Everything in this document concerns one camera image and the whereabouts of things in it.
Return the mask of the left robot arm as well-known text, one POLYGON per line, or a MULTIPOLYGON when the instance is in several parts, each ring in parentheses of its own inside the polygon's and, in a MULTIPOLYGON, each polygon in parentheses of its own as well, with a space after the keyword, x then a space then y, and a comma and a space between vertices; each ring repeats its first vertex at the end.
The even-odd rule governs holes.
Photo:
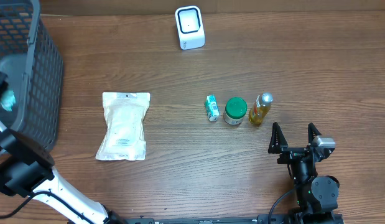
POLYGON ((70 223, 125 223, 114 211, 84 196, 55 168, 49 150, 58 129, 62 68, 45 78, 44 69, 0 66, 0 192, 38 200, 70 223))

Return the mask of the yellow oil bottle silver cap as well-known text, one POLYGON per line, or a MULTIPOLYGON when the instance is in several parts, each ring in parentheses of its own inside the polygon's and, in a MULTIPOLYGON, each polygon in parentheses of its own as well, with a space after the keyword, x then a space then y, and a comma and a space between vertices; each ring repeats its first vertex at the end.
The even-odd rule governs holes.
POLYGON ((253 125, 260 126, 264 117, 271 109, 272 102, 273 96, 270 93, 265 92, 258 95, 253 107, 249 111, 249 121, 253 125))

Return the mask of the teal tissue pack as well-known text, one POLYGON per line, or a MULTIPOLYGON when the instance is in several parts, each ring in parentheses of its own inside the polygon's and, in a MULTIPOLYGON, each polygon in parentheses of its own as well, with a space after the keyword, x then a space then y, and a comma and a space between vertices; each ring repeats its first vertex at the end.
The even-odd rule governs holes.
POLYGON ((12 107, 16 104, 16 97, 13 90, 6 90, 0 99, 1 106, 6 111, 12 111, 12 107))

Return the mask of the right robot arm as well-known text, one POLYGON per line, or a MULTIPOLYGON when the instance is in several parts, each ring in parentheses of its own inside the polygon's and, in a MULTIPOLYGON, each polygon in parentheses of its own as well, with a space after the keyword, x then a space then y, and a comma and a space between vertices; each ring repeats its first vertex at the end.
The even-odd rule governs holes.
POLYGON ((278 154, 278 164, 285 164, 294 188, 279 197, 268 213, 267 222, 278 203, 296 193, 297 208, 282 216, 283 223, 343 223, 338 208, 339 181, 330 175, 319 176, 315 164, 327 159, 336 148, 333 138, 323 136, 313 123, 308 125, 308 144, 305 147, 289 147, 277 122, 272 125, 268 153, 278 154))

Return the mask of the green lid white jar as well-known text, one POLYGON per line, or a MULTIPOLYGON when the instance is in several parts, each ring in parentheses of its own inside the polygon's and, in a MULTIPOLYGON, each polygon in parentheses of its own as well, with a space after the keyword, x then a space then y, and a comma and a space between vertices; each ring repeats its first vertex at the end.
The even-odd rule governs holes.
POLYGON ((242 98, 230 98, 225 106, 224 120, 230 125, 238 125, 242 122, 247 108, 247 103, 242 98))

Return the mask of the white orange snack packet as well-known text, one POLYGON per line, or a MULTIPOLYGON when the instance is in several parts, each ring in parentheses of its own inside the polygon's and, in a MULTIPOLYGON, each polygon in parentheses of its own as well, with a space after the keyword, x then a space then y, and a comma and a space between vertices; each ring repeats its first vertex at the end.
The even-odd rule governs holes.
POLYGON ((107 131, 95 158, 99 161, 144 160, 143 120, 151 94, 104 92, 102 100, 107 131))

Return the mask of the small teal packet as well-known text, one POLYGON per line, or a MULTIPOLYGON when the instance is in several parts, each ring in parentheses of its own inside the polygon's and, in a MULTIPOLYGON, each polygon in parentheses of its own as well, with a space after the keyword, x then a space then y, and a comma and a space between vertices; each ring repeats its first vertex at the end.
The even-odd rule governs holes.
POLYGON ((220 111, 214 95, 208 95, 205 100, 205 109, 210 122, 217 121, 220 117, 220 111))

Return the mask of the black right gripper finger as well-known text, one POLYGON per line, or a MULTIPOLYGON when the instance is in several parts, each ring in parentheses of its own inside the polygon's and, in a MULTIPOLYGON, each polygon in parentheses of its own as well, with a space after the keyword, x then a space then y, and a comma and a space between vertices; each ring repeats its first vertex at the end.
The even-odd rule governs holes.
POLYGON ((272 125, 271 140, 269 143, 269 154, 281 154, 288 148, 288 143, 282 133, 281 127, 277 122, 272 125))
POLYGON ((313 123, 308 124, 308 143, 309 144, 313 144, 313 143, 317 142, 318 137, 321 135, 322 134, 315 127, 315 125, 313 123))

